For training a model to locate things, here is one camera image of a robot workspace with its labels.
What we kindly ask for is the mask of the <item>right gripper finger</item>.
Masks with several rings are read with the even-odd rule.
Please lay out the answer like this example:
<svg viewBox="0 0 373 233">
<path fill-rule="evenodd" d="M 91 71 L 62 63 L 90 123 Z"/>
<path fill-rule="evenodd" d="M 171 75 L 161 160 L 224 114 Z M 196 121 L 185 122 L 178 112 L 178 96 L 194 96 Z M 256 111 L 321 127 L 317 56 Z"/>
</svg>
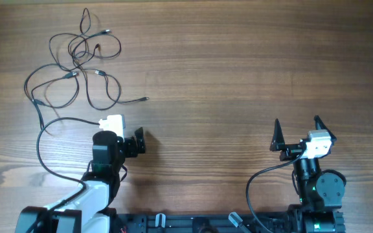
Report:
<svg viewBox="0 0 373 233">
<path fill-rule="evenodd" d="M 275 119 L 275 127 L 273 131 L 273 137 L 271 140 L 271 145 L 269 150 L 270 151 L 282 151 L 285 150 L 286 148 L 286 143 L 284 140 L 284 136 L 282 133 L 282 128 L 279 122 L 279 119 Z"/>
<path fill-rule="evenodd" d="M 321 118 L 320 118 L 319 115 L 315 115 L 313 119 L 314 119 L 314 122 L 315 122 L 315 128 L 316 128 L 316 130 L 327 130 L 327 132 L 330 135 L 331 141 L 332 142 L 336 142 L 337 141 L 337 137 L 326 127 L 326 125 L 321 120 Z"/>
</svg>

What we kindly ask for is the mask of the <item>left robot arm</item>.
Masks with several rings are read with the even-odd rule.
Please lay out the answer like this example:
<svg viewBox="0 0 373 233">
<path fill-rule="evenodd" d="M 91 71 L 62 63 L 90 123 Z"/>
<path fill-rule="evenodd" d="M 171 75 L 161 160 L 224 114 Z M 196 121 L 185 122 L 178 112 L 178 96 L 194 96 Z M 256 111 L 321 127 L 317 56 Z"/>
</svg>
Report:
<svg viewBox="0 0 373 233">
<path fill-rule="evenodd" d="M 44 207 L 28 206 L 18 218 L 16 232 L 126 232 L 126 226 L 109 205 L 117 196 L 124 161 L 146 152 L 144 130 L 130 138 L 113 131 L 93 135 L 93 159 L 78 179 L 78 188 Z"/>
</svg>

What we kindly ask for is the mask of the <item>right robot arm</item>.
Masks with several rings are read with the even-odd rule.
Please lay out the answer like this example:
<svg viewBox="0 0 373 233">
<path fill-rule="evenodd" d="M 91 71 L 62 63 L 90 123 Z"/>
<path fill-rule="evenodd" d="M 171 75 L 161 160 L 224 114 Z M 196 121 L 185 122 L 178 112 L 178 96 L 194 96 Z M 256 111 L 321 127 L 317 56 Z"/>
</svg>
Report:
<svg viewBox="0 0 373 233">
<path fill-rule="evenodd" d="M 319 160 L 331 154 L 337 138 L 319 116 L 315 129 L 296 144 L 285 143 L 279 120 L 275 120 L 271 151 L 280 152 L 280 161 L 293 165 L 292 179 L 298 205 L 289 205 L 284 223 L 285 232 L 346 231 L 342 207 L 346 177 L 335 170 L 322 170 Z"/>
</svg>

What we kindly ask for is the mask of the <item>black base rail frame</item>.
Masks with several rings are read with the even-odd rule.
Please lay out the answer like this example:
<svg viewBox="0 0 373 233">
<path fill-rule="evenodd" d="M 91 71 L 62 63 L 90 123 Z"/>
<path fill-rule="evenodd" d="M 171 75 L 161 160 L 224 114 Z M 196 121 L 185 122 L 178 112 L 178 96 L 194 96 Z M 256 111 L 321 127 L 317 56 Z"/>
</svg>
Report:
<svg viewBox="0 0 373 233">
<path fill-rule="evenodd" d="M 200 232 L 309 232 L 345 233 L 341 212 L 307 213 L 288 212 L 222 215 L 146 215 L 119 214 L 111 231 L 117 233 L 200 233 Z"/>
</svg>

